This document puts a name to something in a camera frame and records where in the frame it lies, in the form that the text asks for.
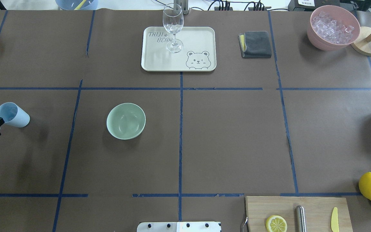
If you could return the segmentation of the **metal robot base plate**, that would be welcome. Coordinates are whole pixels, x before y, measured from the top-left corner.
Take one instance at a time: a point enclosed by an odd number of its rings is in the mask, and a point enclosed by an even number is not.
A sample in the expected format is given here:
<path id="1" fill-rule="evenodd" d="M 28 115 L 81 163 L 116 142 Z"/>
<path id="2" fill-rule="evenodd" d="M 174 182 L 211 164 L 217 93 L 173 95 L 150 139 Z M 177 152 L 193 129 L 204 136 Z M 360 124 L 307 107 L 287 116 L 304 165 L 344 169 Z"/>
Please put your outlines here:
<path id="1" fill-rule="evenodd" d="M 137 232 L 221 232 L 220 222 L 142 222 L 137 226 Z"/>

